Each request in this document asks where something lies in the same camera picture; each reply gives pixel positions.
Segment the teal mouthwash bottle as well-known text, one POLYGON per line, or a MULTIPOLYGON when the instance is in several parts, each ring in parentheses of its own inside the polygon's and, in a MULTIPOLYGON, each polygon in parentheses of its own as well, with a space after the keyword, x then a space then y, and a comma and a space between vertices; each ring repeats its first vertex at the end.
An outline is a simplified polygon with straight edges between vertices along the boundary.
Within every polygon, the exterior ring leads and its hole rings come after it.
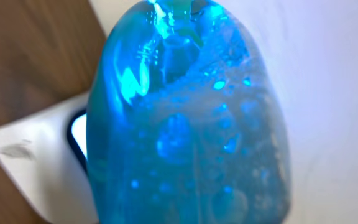
POLYGON ((140 1, 118 20, 86 110, 101 223, 282 223, 287 132, 257 44, 214 1, 140 1))

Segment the white barcode scanner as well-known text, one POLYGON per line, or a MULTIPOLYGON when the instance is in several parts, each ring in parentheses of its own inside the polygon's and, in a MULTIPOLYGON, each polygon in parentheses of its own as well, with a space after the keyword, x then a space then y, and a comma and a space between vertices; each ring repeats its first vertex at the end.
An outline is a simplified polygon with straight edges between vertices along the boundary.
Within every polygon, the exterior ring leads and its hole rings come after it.
POLYGON ((0 126, 0 166, 34 211, 49 223, 98 223, 81 156, 69 144, 85 109, 83 93, 35 114, 0 126))

